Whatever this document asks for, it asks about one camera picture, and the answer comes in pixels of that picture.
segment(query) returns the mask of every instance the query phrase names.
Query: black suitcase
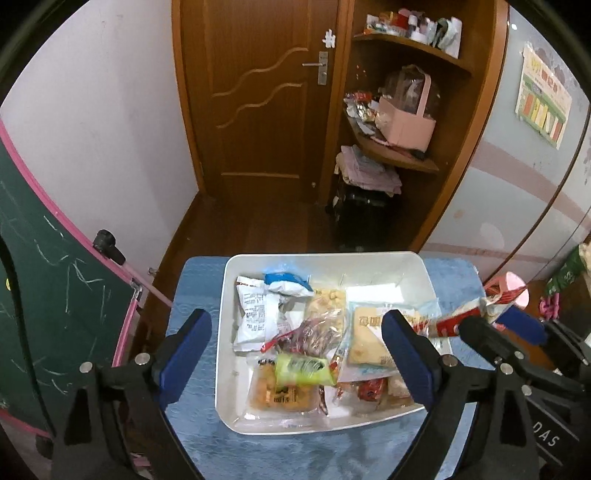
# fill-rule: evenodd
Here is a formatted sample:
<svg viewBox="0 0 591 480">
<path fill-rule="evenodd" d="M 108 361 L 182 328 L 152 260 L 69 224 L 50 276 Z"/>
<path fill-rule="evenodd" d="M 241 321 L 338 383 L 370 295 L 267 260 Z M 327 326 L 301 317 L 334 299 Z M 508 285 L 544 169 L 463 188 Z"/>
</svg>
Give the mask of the black suitcase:
<svg viewBox="0 0 591 480">
<path fill-rule="evenodd" d="M 347 185 L 339 176 L 336 195 L 329 205 L 333 230 L 343 252 L 380 251 L 391 225 L 395 198 L 384 192 Z"/>
</svg>

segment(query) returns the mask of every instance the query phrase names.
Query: white snack bag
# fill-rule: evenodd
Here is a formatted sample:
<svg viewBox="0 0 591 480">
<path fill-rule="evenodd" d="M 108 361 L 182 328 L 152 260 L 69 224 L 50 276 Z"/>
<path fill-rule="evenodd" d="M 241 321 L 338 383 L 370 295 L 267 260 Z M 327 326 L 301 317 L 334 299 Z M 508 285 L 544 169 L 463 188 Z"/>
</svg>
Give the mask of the white snack bag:
<svg viewBox="0 0 591 480">
<path fill-rule="evenodd" d="M 234 351 L 259 350 L 265 343 L 265 282 L 256 278 L 238 277 L 236 290 L 244 316 L 234 340 Z"/>
</svg>

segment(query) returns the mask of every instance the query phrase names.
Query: items on shelf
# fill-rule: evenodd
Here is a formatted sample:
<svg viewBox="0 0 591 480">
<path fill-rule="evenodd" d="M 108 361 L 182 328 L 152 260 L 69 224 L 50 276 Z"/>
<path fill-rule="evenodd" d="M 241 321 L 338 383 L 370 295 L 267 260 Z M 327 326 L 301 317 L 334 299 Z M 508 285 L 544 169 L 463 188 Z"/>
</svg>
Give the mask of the items on shelf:
<svg viewBox="0 0 591 480">
<path fill-rule="evenodd" d="M 387 80 L 375 125 L 391 145 L 425 153 L 435 130 L 439 99 L 429 74 L 415 65 L 403 67 Z"/>
<path fill-rule="evenodd" d="M 402 182 L 395 168 L 368 158 L 357 145 L 342 146 L 340 150 L 336 156 L 335 173 L 340 172 L 347 185 L 384 192 L 389 197 L 402 193 Z"/>
<path fill-rule="evenodd" d="M 348 93 L 347 114 L 375 142 L 423 160 L 436 125 L 439 88 L 430 75 L 409 65 L 390 74 L 379 91 L 379 101 L 370 92 Z"/>
<path fill-rule="evenodd" d="M 381 33 L 439 48 L 448 55 L 459 58 L 462 39 L 462 21 L 456 17 L 433 21 L 424 12 L 401 8 L 398 13 L 381 12 L 377 17 L 368 15 L 364 35 Z"/>
</svg>

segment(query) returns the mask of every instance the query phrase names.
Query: snack bag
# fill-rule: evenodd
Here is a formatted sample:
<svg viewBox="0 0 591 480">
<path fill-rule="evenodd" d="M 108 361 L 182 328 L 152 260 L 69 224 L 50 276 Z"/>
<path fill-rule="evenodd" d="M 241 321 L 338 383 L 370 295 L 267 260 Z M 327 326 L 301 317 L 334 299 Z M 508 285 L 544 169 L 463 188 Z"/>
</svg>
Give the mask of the snack bag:
<svg viewBox="0 0 591 480">
<path fill-rule="evenodd" d="M 342 338 L 341 331 L 335 326 L 332 314 L 328 313 L 325 317 L 304 320 L 295 330 L 277 335 L 262 346 L 261 353 L 275 348 L 277 352 L 325 357 Z"/>
<path fill-rule="evenodd" d="M 306 307 L 306 319 L 329 320 L 342 335 L 345 329 L 346 294 L 343 290 L 317 288 Z"/>
<path fill-rule="evenodd" d="M 414 402 L 406 385 L 401 387 L 397 380 L 391 393 L 391 378 L 377 378 L 362 382 L 338 383 L 332 404 L 348 409 L 353 415 L 364 415 L 377 410 L 386 410 L 412 405 Z"/>
<path fill-rule="evenodd" d="M 265 275 L 268 291 L 281 293 L 290 297 L 311 297 L 314 290 L 303 278 L 291 273 L 268 273 Z"/>
<path fill-rule="evenodd" d="M 280 353 L 275 364 L 277 385 L 334 385 L 325 358 Z"/>
<path fill-rule="evenodd" d="M 403 305 L 353 303 L 350 308 L 352 336 L 347 357 L 350 364 L 395 368 L 394 360 L 382 339 L 382 319 L 390 310 L 399 310 L 411 326 L 428 319 L 416 309 Z"/>
<path fill-rule="evenodd" d="M 238 277 L 236 290 L 244 315 L 234 340 L 234 351 L 258 350 L 265 342 L 265 283 L 256 278 Z"/>
<path fill-rule="evenodd" d="M 517 297 L 525 290 L 527 290 L 527 286 L 506 291 L 502 294 L 489 290 L 487 292 L 488 296 L 471 300 L 449 315 L 431 320 L 422 320 L 413 328 L 417 333 L 429 337 L 458 336 L 458 327 L 463 319 L 473 315 L 482 316 L 488 323 L 493 323 L 515 303 Z"/>
<path fill-rule="evenodd" d="M 319 405 L 318 389 L 312 385 L 279 387 L 275 379 L 275 362 L 258 362 L 248 391 L 252 408 L 277 411 L 312 411 Z"/>
</svg>

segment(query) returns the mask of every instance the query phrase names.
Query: door lock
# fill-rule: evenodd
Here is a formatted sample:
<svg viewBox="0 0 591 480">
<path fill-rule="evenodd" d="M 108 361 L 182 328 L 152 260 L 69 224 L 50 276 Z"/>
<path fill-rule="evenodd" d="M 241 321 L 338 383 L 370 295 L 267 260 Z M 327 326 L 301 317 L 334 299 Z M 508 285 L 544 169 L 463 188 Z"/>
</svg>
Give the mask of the door lock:
<svg viewBox="0 0 591 480">
<path fill-rule="evenodd" d="M 329 53 L 318 52 L 318 63 L 302 63 L 303 67 L 318 67 L 318 85 L 326 85 L 329 76 Z"/>
</svg>

